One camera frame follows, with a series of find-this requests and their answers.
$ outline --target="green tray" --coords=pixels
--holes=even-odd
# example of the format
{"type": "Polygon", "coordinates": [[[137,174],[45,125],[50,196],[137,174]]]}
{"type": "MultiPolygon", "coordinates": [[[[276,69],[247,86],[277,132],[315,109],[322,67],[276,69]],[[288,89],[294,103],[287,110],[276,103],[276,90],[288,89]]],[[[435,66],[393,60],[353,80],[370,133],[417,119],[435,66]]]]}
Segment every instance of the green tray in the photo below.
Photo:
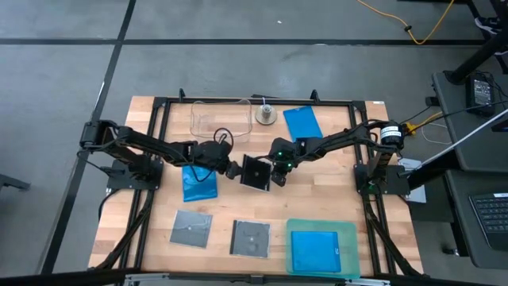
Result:
{"type": "Polygon", "coordinates": [[[345,279],[360,278],[360,259],[358,258],[358,241],[356,226],[351,222],[337,222],[324,220],[307,220],[291,218],[286,224],[286,271],[298,276],[322,276],[345,279]],[[341,257],[341,271],[331,272],[295,272],[291,255],[292,231],[332,231],[337,232],[339,239],[339,254],[341,257]]]}

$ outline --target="gray square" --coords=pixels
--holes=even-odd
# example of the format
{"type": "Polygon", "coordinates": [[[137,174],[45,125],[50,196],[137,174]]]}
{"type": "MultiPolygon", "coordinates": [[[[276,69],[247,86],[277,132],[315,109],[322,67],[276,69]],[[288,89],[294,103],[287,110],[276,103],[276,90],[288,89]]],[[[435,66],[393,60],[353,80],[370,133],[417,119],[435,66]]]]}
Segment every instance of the gray square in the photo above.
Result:
{"type": "Polygon", "coordinates": [[[178,210],[169,242],[206,248],[211,224],[211,214],[178,210]]]}
{"type": "Polygon", "coordinates": [[[229,254],[268,258],[270,225],[262,222],[233,222],[229,254]]]}

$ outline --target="wooden tabletop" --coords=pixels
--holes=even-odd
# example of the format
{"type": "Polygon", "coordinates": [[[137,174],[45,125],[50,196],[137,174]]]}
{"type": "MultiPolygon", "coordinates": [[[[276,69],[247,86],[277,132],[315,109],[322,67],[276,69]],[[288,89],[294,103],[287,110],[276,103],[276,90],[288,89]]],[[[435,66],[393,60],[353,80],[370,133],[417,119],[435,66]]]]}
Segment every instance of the wooden tabletop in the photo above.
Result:
{"type": "MultiPolygon", "coordinates": [[[[130,104],[125,124],[145,133],[148,128],[153,97],[136,96],[130,104]]],[[[387,119],[383,102],[366,102],[368,117],[387,119]]],[[[267,154],[276,137],[291,139],[283,111],[297,106],[275,106],[277,121],[262,126],[254,119],[252,133],[245,143],[236,142],[229,155],[239,164],[246,153],[255,157],[267,154]]],[[[313,106],[324,136],[340,132],[349,124],[348,109],[339,106],[313,106]]],[[[159,134],[162,110],[156,131],[159,134]]],[[[219,119],[226,122],[227,117],[219,119]]],[[[190,133],[191,104],[171,104],[165,141],[195,140],[190,133]]],[[[315,162],[302,163],[287,176],[285,187],[271,184],[270,193],[255,191],[239,184],[239,179],[217,176],[218,197],[190,203],[183,202],[181,168],[164,165],[163,182],[156,191],[142,269],[159,272],[221,272],[286,274],[286,221],[308,218],[347,221],[356,224],[362,276],[372,275],[371,255],[360,196],[356,193],[352,166],[356,163],[353,147],[328,153],[315,162]],[[205,249],[169,242],[177,210],[199,211],[213,215],[208,245],[205,249]],[[268,259],[229,255],[233,220],[271,224],[268,259]]],[[[118,243],[125,232],[133,191],[122,190],[105,204],[98,225],[89,266],[98,265],[118,243]]],[[[396,195],[385,195],[384,205],[390,235],[402,255],[418,271],[422,271],[420,254],[407,205],[396,195]]],[[[379,257],[384,272],[387,266],[383,243],[377,237],[379,257]]],[[[133,239],[128,265],[133,265],[137,237],[133,239]]]]}

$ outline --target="metal bracket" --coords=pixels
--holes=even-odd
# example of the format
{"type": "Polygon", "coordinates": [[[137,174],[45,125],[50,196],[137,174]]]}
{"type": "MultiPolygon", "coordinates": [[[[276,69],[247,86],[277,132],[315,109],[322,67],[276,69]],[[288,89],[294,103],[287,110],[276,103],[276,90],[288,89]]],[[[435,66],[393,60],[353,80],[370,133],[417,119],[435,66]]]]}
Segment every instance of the metal bracket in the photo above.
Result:
{"type": "Polygon", "coordinates": [[[166,105],[167,98],[164,97],[156,97],[153,99],[152,108],[159,109],[162,106],[166,105]]]}
{"type": "Polygon", "coordinates": [[[353,100],[352,104],[359,112],[367,112],[367,107],[365,106],[365,101],[353,100]]]}
{"type": "Polygon", "coordinates": [[[319,99],[318,91],[312,90],[312,93],[310,94],[310,99],[314,100],[315,104],[321,103],[321,100],[319,99]]]}
{"type": "Polygon", "coordinates": [[[427,96],[425,98],[425,104],[427,106],[441,106],[441,104],[439,103],[439,99],[437,99],[436,96],[427,96]]]}
{"type": "Polygon", "coordinates": [[[152,177],[149,181],[136,180],[129,171],[129,167],[119,160],[113,161],[112,170],[114,174],[110,175],[107,187],[110,189],[137,189],[137,190],[157,190],[160,186],[162,170],[164,163],[161,160],[152,160],[150,162],[152,177]]]}
{"type": "Polygon", "coordinates": [[[253,99],[280,99],[280,98],[275,97],[275,96],[257,95],[257,94],[251,95],[251,98],[253,98],[253,99]]]}
{"type": "Polygon", "coordinates": [[[148,273],[125,275],[125,282],[130,286],[135,282],[169,280],[169,273],[148,273]]]}
{"type": "Polygon", "coordinates": [[[185,97],[185,92],[183,91],[183,88],[180,88],[179,93],[178,93],[178,102],[182,103],[184,97],[185,97]]]}
{"type": "Polygon", "coordinates": [[[348,279],[346,285],[359,285],[359,286],[390,286],[389,280],[374,280],[374,279],[348,279]]]}
{"type": "Polygon", "coordinates": [[[355,173],[356,190],[361,195],[408,195],[410,193],[410,185],[406,178],[400,178],[398,174],[404,172],[403,166],[388,165],[387,166],[387,183],[378,184],[379,188],[370,185],[367,182],[367,165],[356,164],[353,168],[355,173]]]}
{"type": "Polygon", "coordinates": [[[251,284],[262,285],[264,284],[264,276],[263,275],[251,275],[251,284]]]}

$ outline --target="desk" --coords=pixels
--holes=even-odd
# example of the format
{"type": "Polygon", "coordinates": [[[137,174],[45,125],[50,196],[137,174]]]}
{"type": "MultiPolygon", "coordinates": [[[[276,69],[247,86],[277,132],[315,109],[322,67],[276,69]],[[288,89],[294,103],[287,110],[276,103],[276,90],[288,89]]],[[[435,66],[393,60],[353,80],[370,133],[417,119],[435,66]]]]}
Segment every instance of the desk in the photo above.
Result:
{"type": "MultiPolygon", "coordinates": [[[[504,91],[508,91],[508,75],[497,75],[495,80],[504,91]]],[[[444,113],[466,108],[466,87],[464,85],[449,83],[443,73],[433,74],[432,81],[444,113]]],[[[494,101],[500,101],[498,92],[496,90],[494,92],[494,101]]],[[[496,114],[502,110],[502,105],[495,106],[496,114]]],[[[452,142],[457,142],[485,123],[486,119],[468,112],[461,112],[448,116],[445,121],[452,142]]],[[[455,147],[455,154],[460,167],[465,171],[508,172],[507,146],[508,136],[506,133],[492,132],[489,127],[480,130],[455,147]]]]}
{"type": "MultiPolygon", "coordinates": [[[[133,97],[125,124],[145,133],[152,109],[153,97],[133,97]]],[[[290,138],[283,110],[296,106],[276,106],[278,119],[272,126],[262,126],[252,118],[250,141],[235,143],[230,154],[239,163],[243,155],[264,155],[276,137],[290,138]]],[[[366,102],[369,118],[387,119],[382,102],[366,102]]],[[[338,106],[313,106],[323,135],[349,128],[348,109],[338,106]]],[[[191,104],[172,103],[166,141],[194,140],[189,132],[191,104]]],[[[227,122],[227,117],[218,119],[227,122]]],[[[158,134],[160,122],[154,134],[158,134]]],[[[285,225],[289,218],[310,218],[349,221],[356,224],[362,276],[373,274],[366,234],[364,211],[356,193],[352,166],[354,148],[337,150],[325,158],[298,166],[287,176],[284,188],[271,185],[270,193],[252,190],[239,180],[217,177],[218,197],[184,203],[181,169],[164,165],[163,182],[156,191],[148,236],[144,249],[142,270],[155,272],[263,273],[286,274],[285,225]],[[178,209],[212,214],[212,226],[206,249],[169,243],[171,228],[178,209]],[[271,224],[268,259],[229,255],[234,219],[268,222],[271,224]]],[[[133,191],[122,190],[106,202],[98,226],[90,266],[102,262],[125,232],[133,191]]],[[[412,266],[422,271],[420,254],[407,205],[395,195],[385,195],[387,221],[396,246],[412,266]]],[[[384,248],[377,240],[382,270],[387,271],[384,248]]],[[[128,265],[133,265],[137,240],[131,244],[128,265]]]]}
{"type": "Polygon", "coordinates": [[[508,253],[489,247],[469,202],[470,195],[505,191],[508,189],[508,176],[450,170],[446,172],[445,177],[456,205],[457,221],[464,234],[464,242],[473,264],[480,268],[508,269],[508,253]]]}
{"type": "MultiPolygon", "coordinates": [[[[503,90],[508,88],[508,76],[497,75],[496,81],[503,90]]],[[[466,108],[465,86],[450,83],[443,73],[432,76],[437,99],[444,113],[466,108]]],[[[497,105],[496,113],[502,111],[497,105]]],[[[472,130],[482,125],[486,119],[467,112],[455,114],[445,119],[453,142],[457,142],[472,130]]],[[[499,192],[508,186],[508,134],[494,133],[490,127],[480,130],[462,144],[436,159],[434,167],[447,166],[452,170],[441,169],[434,176],[444,176],[445,194],[436,190],[427,191],[433,197],[448,198],[448,207],[452,212],[452,232],[460,256],[470,256],[472,262],[480,268],[508,269],[508,253],[491,249],[473,213],[470,195],[499,192]]]]}

